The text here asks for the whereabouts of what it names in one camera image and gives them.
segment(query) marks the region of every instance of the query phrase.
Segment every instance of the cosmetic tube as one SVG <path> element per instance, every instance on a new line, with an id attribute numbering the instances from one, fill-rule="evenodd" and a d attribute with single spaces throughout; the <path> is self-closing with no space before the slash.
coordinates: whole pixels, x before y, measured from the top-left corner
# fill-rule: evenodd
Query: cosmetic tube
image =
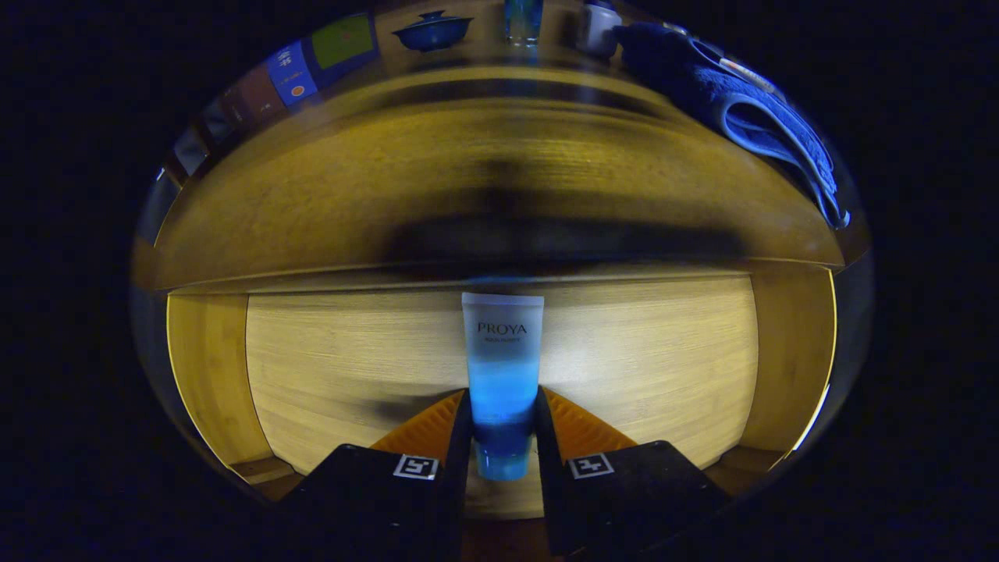
<path id="1" fill-rule="evenodd" d="M 527 473 L 544 297 L 462 293 L 479 474 Z"/>

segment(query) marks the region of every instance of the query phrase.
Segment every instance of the blue lidded bowl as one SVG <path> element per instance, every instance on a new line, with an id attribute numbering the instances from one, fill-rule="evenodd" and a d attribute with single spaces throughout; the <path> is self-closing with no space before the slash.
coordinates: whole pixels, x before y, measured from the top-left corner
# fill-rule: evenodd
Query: blue lidded bowl
<path id="1" fill-rule="evenodd" d="M 458 18 L 454 16 L 442 16 L 445 11 L 420 14 L 423 21 L 410 24 L 393 34 L 399 36 L 399 40 L 408 49 L 414 51 L 437 51 L 447 49 L 458 43 L 469 31 L 469 22 L 474 18 Z"/>

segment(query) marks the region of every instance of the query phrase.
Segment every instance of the blue towel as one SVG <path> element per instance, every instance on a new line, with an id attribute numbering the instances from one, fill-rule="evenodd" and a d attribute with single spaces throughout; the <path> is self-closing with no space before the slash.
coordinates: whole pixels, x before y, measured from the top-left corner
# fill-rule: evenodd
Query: blue towel
<path id="1" fill-rule="evenodd" d="M 634 23 L 614 33 L 624 64 L 640 80 L 740 147 L 800 170 L 826 222 L 849 224 L 850 213 L 836 201 L 832 159 L 772 84 L 683 32 Z"/>

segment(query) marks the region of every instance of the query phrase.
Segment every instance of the wooden cabinet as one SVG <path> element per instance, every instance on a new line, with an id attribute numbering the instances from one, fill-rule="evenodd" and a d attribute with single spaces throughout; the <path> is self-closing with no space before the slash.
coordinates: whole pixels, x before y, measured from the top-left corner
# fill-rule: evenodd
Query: wooden cabinet
<path id="1" fill-rule="evenodd" d="M 194 424 L 280 497 L 467 385 L 462 290 L 537 294 L 542 385 L 745 489 L 826 387 L 836 238 L 613 64 L 484 44 L 373 63 L 185 184 L 137 279 Z M 536 459 L 475 471 L 471 517 L 540 516 Z"/>

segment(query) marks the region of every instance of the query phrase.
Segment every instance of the glass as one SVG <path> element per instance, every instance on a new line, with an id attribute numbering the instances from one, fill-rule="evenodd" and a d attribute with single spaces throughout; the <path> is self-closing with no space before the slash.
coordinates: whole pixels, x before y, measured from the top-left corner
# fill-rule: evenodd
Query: glass
<path id="1" fill-rule="evenodd" d="M 511 45 L 537 45 L 541 32 L 543 0 L 505 0 L 506 41 Z"/>

